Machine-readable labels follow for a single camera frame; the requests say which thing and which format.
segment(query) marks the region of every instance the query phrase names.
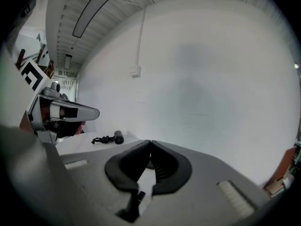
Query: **fluorescent light fixture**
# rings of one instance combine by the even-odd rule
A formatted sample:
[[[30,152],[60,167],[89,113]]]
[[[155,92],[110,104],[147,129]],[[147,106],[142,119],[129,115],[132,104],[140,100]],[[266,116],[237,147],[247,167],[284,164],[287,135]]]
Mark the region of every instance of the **fluorescent light fixture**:
[[[72,59],[71,55],[66,55],[66,57],[65,57],[65,69],[69,69],[70,64],[71,64],[71,59]]]
[[[98,12],[99,9],[107,2],[108,0],[90,0],[86,5],[85,9],[82,11],[75,28],[73,30],[73,36],[77,38],[81,38],[86,27]]]

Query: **white wall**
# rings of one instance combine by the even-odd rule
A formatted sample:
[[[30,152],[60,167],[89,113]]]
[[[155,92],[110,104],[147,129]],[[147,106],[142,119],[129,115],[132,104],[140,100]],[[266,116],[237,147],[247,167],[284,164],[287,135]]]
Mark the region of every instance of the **white wall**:
[[[76,88],[76,83],[74,81],[71,89],[67,89],[65,86],[63,86],[61,83],[61,90],[60,93],[61,94],[66,94],[69,98],[70,101],[75,102],[75,88]]]
[[[41,59],[39,61],[39,65],[48,66],[49,65],[49,53],[48,53],[48,47],[45,46],[43,53],[41,55]]]
[[[34,91],[22,78],[5,46],[0,49],[0,124],[19,127]]]
[[[28,37],[37,38],[40,34],[41,42],[46,44],[46,9],[48,0],[36,0],[36,6],[34,7],[31,16],[28,18],[20,34]]]
[[[293,146],[300,89],[273,24],[230,0],[167,0],[122,23],[86,59],[79,103],[100,117],[85,131],[116,130],[214,155],[258,185]]]
[[[19,34],[16,39],[16,43],[12,54],[12,59],[14,63],[17,62],[22,49],[25,49],[24,58],[28,58],[40,52],[40,42],[37,39],[25,36],[23,34]]]

